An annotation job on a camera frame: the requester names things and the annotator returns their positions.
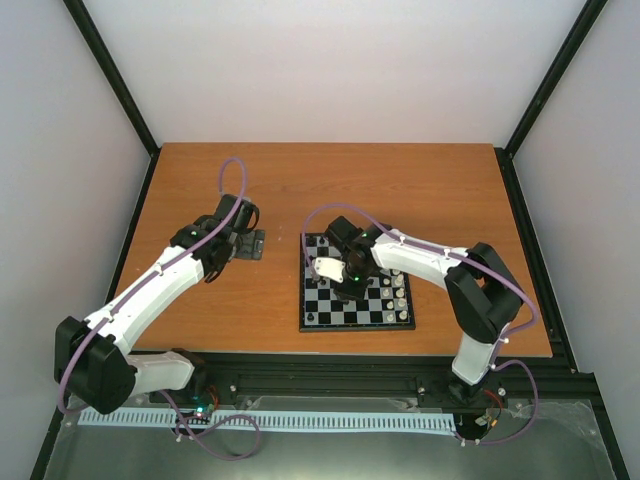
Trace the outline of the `black and white chessboard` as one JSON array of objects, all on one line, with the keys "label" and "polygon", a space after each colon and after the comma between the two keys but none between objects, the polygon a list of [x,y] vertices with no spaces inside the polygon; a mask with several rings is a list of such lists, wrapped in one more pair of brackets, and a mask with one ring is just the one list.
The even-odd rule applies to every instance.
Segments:
[{"label": "black and white chessboard", "polygon": [[329,331],[413,330],[416,328],[409,277],[383,270],[369,278],[358,300],[336,296],[337,283],[314,280],[305,257],[300,257],[299,330]]}]

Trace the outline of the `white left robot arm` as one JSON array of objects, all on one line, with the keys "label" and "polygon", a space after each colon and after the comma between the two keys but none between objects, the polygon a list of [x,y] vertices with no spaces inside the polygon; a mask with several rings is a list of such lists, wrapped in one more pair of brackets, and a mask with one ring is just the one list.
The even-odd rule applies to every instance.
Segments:
[{"label": "white left robot arm", "polygon": [[67,317],[56,328],[54,378],[101,414],[130,397],[174,390],[186,402],[208,390],[204,362],[183,349],[135,355],[151,323],[190,287],[216,280],[254,231],[259,208],[231,194],[211,215],[178,230],[156,262],[118,297],[83,320]]}]

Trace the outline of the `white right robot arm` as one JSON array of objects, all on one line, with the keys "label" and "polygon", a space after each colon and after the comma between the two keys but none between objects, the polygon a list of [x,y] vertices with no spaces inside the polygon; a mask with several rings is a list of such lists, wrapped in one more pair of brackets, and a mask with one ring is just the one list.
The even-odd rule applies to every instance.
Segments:
[{"label": "white right robot arm", "polygon": [[344,300],[362,299],[365,281],[383,270],[397,270],[447,292],[462,336],[441,389],[468,404],[481,390],[499,343],[523,305],[518,283],[493,247],[449,247],[387,224],[362,229],[343,216],[329,224],[325,236],[340,258],[317,254],[309,266],[316,277],[334,281]]}]

